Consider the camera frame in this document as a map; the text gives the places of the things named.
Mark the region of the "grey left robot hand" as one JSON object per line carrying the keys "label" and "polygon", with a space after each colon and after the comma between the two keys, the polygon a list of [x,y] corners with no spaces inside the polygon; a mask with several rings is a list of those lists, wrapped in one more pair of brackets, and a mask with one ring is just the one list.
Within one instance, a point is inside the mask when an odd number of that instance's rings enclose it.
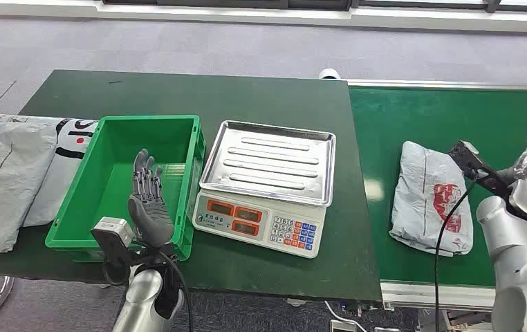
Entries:
{"label": "grey left robot hand", "polygon": [[171,243],[174,224],[167,211],[162,187],[163,169],[155,158],[141,149],[133,162],[132,193],[127,207],[136,236],[159,248]]}

